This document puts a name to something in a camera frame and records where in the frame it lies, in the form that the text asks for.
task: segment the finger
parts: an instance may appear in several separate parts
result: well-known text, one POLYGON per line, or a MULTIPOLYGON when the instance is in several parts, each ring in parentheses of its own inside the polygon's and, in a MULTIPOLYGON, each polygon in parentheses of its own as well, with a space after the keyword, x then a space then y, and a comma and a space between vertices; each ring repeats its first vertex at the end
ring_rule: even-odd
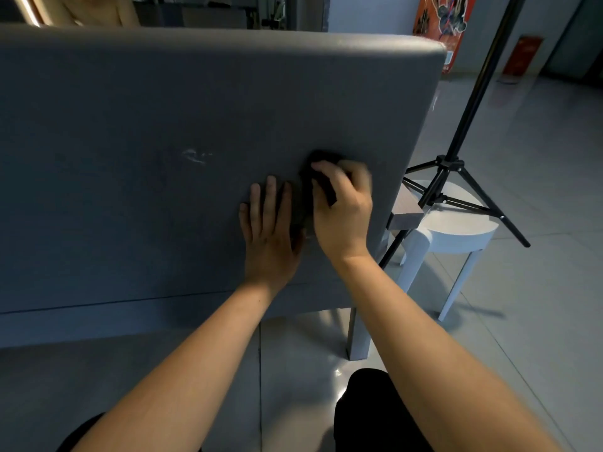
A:
POLYGON ((245 203, 241 203, 239 206, 239 222, 241 223, 241 229, 243 230, 243 237, 245 243, 249 244, 252 242, 252 225, 249 222, 249 206, 245 203))
POLYGON ((268 176, 266 179, 266 198, 264 199, 262 234, 270 236, 274 233, 276 220, 276 178, 268 176))
POLYGON ((250 219, 252 223, 252 237, 258 238, 262 232, 262 220, 260 219, 260 184, 252 184, 250 193, 250 219))
POLYGON ((301 229, 300 232, 297 234, 297 236, 295 237, 295 239, 293 240, 293 242, 291 243, 291 250, 293 251, 293 254, 295 255, 296 258, 299 258, 302 255, 302 250, 304 247, 304 244, 306 242, 306 230, 305 229, 301 229))
POLYGON ((312 164, 312 168, 316 171, 320 171, 329 178, 338 199, 349 196, 350 193, 355 191, 354 186, 351 184, 350 179, 348 179, 343 169, 330 161, 317 161, 312 164))
POLYGON ((327 196, 324 194, 323 188, 316 182, 316 179, 312 179, 312 195, 314 198, 314 212, 329 208, 327 196))
POLYGON ((291 226, 291 199, 291 184, 285 182, 283 196, 280 199, 279 216, 276 219, 275 233, 289 236, 289 227, 291 226))
POLYGON ((351 183, 354 188, 363 193, 370 194, 373 191, 373 180, 367 166, 364 163, 353 160, 340 160, 337 165, 343 171, 351 173, 351 183))

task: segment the wooden block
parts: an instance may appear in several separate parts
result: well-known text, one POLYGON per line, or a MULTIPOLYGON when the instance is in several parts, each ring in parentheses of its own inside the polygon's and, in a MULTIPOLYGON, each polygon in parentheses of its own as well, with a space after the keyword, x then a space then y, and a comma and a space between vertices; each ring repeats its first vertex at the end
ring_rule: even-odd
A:
POLYGON ((423 210, 418 206, 417 201, 417 197, 402 184, 386 228, 390 231, 417 228, 423 219, 423 210))

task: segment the person's left hand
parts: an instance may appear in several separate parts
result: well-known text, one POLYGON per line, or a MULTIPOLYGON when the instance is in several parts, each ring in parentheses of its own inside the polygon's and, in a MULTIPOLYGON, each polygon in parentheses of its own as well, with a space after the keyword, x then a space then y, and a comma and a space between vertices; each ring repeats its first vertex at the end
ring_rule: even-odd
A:
POLYGON ((250 205, 242 203, 239 220, 247 246, 245 284, 266 287, 271 299, 287 285, 299 266, 305 235, 291 241, 291 185, 285 182, 276 213, 276 178, 268 176, 263 215, 260 213, 260 185, 252 184, 250 205))

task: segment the light stand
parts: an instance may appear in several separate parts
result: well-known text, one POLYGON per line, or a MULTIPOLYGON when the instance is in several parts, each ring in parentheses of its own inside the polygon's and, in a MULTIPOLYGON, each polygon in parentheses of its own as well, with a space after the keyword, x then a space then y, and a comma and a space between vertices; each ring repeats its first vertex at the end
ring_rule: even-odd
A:
MULTIPOLYGON (((423 209, 425 206, 433 206, 436 203, 446 203, 448 205, 453 205, 467 211, 471 211, 478 214, 486 214, 498 218, 502 221, 502 223, 505 224, 505 226, 519 240, 519 242, 524 245, 524 247, 530 247, 530 243, 528 242, 528 240, 525 239, 525 237, 521 234, 517 227, 513 225, 513 223, 509 220, 505 213, 501 211, 501 209, 490 199, 486 192, 479 186, 475 179, 473 179, 471 174, 469 174, 469 172, 465 168, 465 162, 458 158, 458 152, 461 150, 461 146, 463 145, 463 141, 467 136, 467 132, 469 131, 469 127, 471 126, 471 122, 473 121, 473 118, 478 111, 479 104, 481 103, 482 98, 486 93, 486 89, 488 87, 488 84, 490 83, 490 80, 492 79, 492 76, 494 75, 494 71, 496 71, 496 66, 498 65, 498 61, 501 58, 501 54, 505 48, 505 45, 507 44, 507 40, 511 35, 513 26, 517 21, 519 12, 521 12, 522 6, 524 6, 524 1, 525 0, 509 0, 507 10, 502 16, 501 24, 498 27, 496 36, 494 36, 494 40, 492 41, 492 45, 490 46, 490 50, 488 51, 488 55, 486 56, 486 61, 484 61, 484 65, 482 66, 482 69, 479 72, 478 79, 475 83, 475 86, 473 87, 473 92, 471 92, 471 97, 469 97, 469 101, 467 103, 467 106, 465 107, 465 111, 463 112, 461 121, 459 122, 458 127, 456 128, 456 133, 452 139, 452 143, 450 143, 448 153, 446 155, 438 155, 435 160, 410 167, 406 170, 406 174, 410 174, 416 171, 437 167, 438 171, 435 174, 435 177, 427 187, 423 187, 408 178, 403 179, 403 184, 405 184, 410 189, 423 193, 421 199, 418 201, 418 206, 421 209, 423 209), (461 177, 475 191, 475 193, 482 199, 482 201, 486 203, 487 207, 479 206, 473 203, 469 203, 467 201, 458 200, 444 195, 442 193, 442 189, 446 181, 448 180, 448 175, 451 172, 457 172, 458 174, 460 174, 461 177)), ((398 235, 394 239, 394 242, 391 244, 383 258, 379 262, 379 266, 381 266, 381 268, 385 268, 385 266, 387 266, 392 256, 394 255, 394 252, 396 252, 396 249, 400 246, 400 243, 406 237, 408 232, 409 230, 405 230, 398 233, 398 235)))

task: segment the black cloth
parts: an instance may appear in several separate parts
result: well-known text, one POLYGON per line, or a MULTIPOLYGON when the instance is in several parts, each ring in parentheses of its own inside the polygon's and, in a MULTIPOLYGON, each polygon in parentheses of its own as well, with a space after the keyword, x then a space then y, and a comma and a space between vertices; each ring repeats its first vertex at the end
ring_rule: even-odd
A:
POLYGON ((351 375, 335 406, 336 452, 433 452, 404 406, 388 373, 363 368, 351 375))

